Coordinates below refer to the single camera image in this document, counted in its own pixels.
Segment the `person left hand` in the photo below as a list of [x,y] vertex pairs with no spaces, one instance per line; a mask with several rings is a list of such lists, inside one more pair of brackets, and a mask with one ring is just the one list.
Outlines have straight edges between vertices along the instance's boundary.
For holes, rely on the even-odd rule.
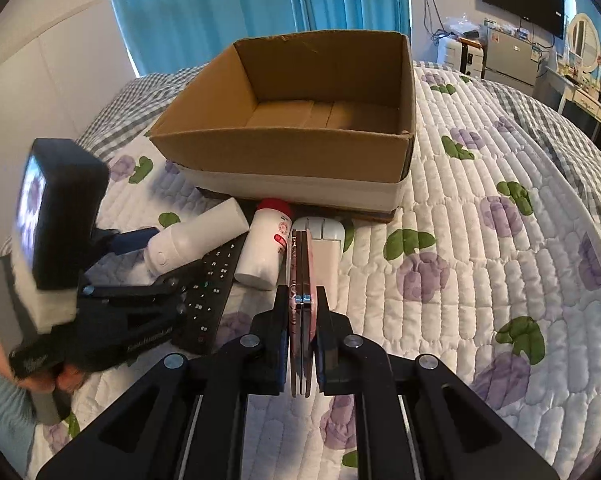
[[63,369],[54,374],[50,370],[43,370],[26,378],[18,379],[12,373],[8,358],[3,350],[0,340],[0,375],[17,387],[36,393],[51,393],[55,389],[73,393],[80,388],[87,379],[87,374],[76,366],[66,364]]

